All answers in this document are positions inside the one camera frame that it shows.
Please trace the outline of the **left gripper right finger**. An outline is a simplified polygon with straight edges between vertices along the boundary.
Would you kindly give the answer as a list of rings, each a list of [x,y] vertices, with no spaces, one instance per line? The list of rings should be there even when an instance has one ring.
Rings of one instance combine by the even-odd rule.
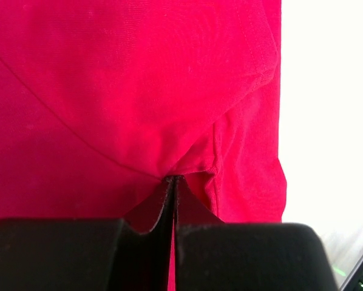
[[[175,179],[177,290],[336,290],[315,231],[292,223],[225,223]]]

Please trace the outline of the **magenta t shirt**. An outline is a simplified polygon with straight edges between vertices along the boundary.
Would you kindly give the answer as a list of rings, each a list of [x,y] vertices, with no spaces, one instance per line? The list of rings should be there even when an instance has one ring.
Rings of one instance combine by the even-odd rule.
[[[0,1],[0,220],[117,218],[171,175],[280,222],[280,1]]]

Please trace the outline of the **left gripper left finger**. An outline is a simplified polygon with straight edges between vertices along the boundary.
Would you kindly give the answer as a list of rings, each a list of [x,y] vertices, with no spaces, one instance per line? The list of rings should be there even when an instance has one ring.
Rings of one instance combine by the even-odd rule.
[[[0,219],[0,290],[166,290],[174,179],[116,219]]]

